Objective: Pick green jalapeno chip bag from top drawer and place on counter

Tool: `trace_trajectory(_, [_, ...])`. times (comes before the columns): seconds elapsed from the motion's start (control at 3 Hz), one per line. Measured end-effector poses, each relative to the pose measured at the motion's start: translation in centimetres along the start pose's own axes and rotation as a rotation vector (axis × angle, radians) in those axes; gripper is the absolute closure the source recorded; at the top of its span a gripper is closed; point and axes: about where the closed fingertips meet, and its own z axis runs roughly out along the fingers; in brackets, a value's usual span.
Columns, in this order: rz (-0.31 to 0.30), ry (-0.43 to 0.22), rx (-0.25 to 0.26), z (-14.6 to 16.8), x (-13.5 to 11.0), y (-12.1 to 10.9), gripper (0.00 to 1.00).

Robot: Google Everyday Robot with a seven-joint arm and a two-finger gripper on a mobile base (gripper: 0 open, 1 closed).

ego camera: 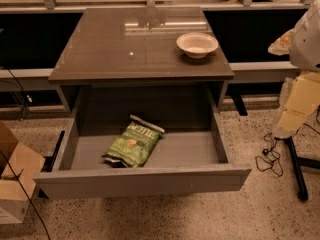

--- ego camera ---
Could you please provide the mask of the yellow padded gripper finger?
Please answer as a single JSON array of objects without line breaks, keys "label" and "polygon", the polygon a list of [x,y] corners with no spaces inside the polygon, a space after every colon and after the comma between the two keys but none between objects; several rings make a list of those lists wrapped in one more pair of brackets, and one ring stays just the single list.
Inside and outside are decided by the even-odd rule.
[{"label": "yellow padded gripper finger", "polygon": [[286,31],[269,46],[268,52],[277,56],[289,55],[292,35],[292,29]]},{"label": "yellow padded gripper finger", "polygon": [[287,78],[281,88],[272,134],[279,139],[293,136],[319,105],[319,73]]}]

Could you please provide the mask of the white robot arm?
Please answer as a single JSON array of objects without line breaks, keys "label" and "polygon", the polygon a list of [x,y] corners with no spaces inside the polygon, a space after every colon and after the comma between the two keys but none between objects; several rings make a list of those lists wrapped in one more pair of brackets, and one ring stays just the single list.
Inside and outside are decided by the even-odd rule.
[{"label": "white robot arm", "polygon": [[301,70],[295,79],[285,79],[274,117],[272,134],[287,139],[320,105],[320,0],[309,7],[293,29],[272,43],[268,52],[288,54],[290,63]]}]

